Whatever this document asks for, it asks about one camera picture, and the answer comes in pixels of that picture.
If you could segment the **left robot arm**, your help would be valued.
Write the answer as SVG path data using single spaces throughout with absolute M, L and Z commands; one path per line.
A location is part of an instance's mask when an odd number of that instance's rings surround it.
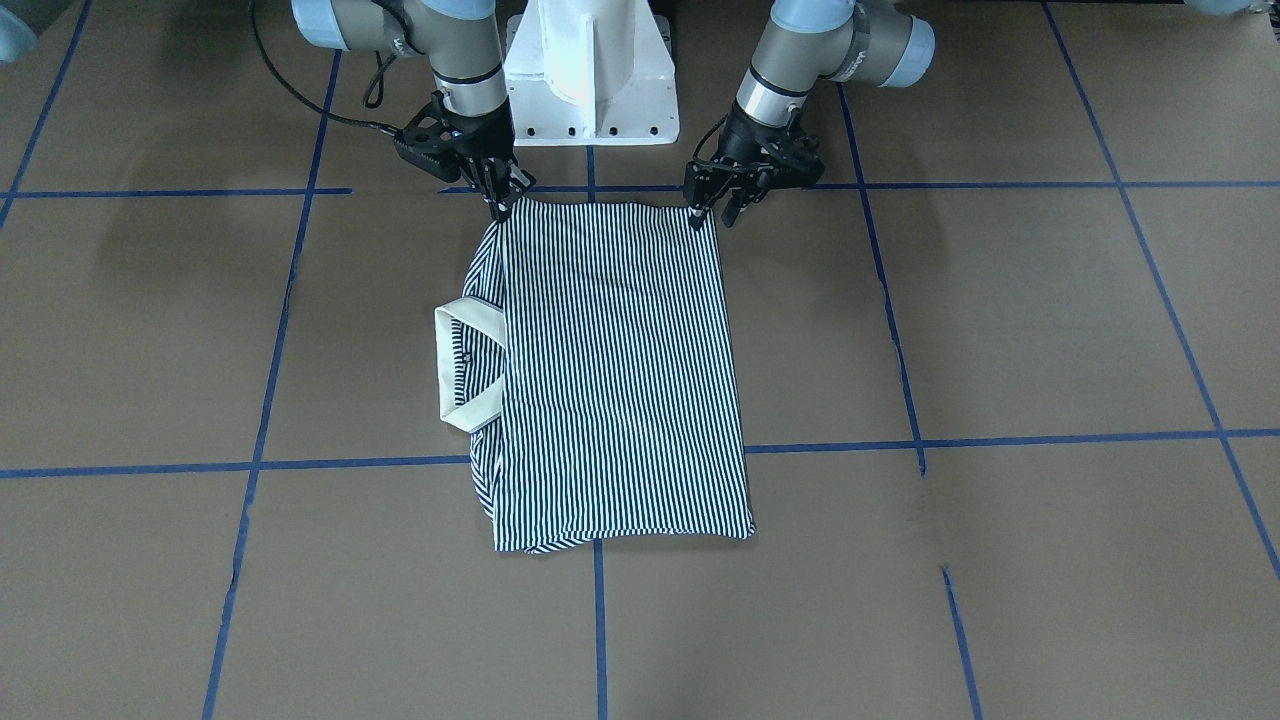
M 771 192 L 820 188 L 820 143 L 801 126 L 815 85 L 908 88 L 936 49 L 933 27 L 891 1 L 774 3 L 731 109 L 707 132 L 714 154 L 694 152 L 686 165 L 689 224 L 703 227 L 718 202 L 732 225 Z

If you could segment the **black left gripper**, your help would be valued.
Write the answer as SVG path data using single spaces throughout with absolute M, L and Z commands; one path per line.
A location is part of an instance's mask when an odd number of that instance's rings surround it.
M 804 110 L 783 110 L 782 126 L 768 126 L 733 104 L 719 133 L 713 160 L 689 160 L 684 174 L 687 223 L 699 231 L 707 214 L 726 196 L 721 223 L 733 228 L 771 191 L 815 184 L 826 173 L 820 141 L 803 128 Z

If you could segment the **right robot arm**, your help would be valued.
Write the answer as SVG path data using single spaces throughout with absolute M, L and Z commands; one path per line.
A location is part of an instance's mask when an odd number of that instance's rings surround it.
M 365 105 L 372 108 L 387 70 L 422 58 L 435 85 L 403 126 L 343 117 L 297 90 L 270 58 L 259 27 L 259 3 L 247 1 L 250 33 L 268 72 L 294 100 L 329 120 L 389 137 L 397 155 L 444 183 L 466 183 L 497 224 L 509 219 L 531 187 L 515 155 L 515 123 L 494 1 L 293 1 L 303 38 L 343 53 L 371 53 L 378 69 Z

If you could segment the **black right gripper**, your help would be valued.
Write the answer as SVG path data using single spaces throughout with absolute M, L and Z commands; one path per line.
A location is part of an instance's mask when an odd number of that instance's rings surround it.
M 451 132 L 442 160 L 444 182 L 463 176 L 483 196 L 494 223 L 506 223 L 515 204 L 538 182 L 515 158 L 511 102 L 504 97 L 492 111 L 467 117 L 454 111 L 452 97 L 442 95 L 442 122 Z

